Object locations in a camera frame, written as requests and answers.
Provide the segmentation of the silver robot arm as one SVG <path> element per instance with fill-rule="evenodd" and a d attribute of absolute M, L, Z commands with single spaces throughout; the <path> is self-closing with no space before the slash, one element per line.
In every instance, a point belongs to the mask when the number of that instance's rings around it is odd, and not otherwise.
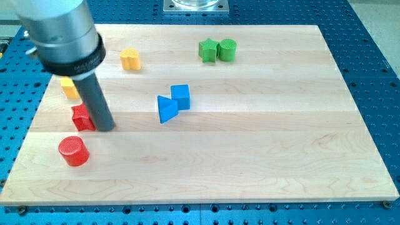
<path fill-rule="evenodd" d="M 52 74 L 84 79 L 106 50 L 85 0 L 11 0 L 34 43 L 31 51 Z"/>

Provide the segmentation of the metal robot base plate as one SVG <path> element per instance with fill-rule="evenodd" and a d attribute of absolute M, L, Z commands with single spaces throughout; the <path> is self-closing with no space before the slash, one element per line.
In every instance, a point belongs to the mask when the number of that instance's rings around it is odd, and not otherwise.
<path fill-rule="evenodd" d="M 228 13 L 228 0 L 163 0 L 164 13 Z"/>

